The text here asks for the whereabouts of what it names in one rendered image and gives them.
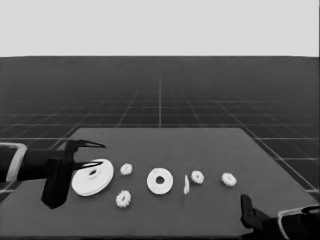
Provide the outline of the large thick white disc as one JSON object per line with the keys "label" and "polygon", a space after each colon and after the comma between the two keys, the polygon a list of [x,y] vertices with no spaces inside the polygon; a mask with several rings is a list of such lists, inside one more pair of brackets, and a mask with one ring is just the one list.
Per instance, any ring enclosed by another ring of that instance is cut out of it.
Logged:
{"label": "large thick white disc", "polygon": [[91,196],[109,185],[114,176],[113,164],[107,159],[94,159],[99,165],[78,170],[71,182],[72,189],[80,196]]}

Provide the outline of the small white toothed gear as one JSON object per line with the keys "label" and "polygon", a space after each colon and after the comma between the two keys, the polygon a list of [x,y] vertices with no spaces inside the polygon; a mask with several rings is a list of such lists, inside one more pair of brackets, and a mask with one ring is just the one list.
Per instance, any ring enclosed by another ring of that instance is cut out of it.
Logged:
{"label": "small white toothed gear", "polygon": [[131,193],[128,190],[122,190],[116,197],[116,204],[120,208],[126,208],[130,205]]}
{"label": "small white toothed gear", "polygon": [[132,171],[133,171],[133,166],[129,163],[123,164],[120,168],[120,173],[123,176],[130,175],[132,173]]}
{"label": "small white toothed gear", "polygon": [[191,173],[191,179],[196,184],[202,184],[204,182],[204,175],[201,171],[195,170]]}
{"label": "small white toothed gear", "polygon": [[222,174],[221,180],[228,187],[233,187],[237,183],[237,179],[234,177],[234,175],[228,172]]}

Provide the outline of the white round carrier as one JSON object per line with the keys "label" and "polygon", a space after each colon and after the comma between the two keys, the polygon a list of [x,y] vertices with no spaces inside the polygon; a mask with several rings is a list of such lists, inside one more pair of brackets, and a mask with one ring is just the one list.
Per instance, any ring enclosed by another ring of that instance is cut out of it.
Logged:
{"label": "white round carrier", "polygon": [[165,168],[154,168],[147,176],[147,187],[156,195],[167,194],[173,187],[174,179]]}

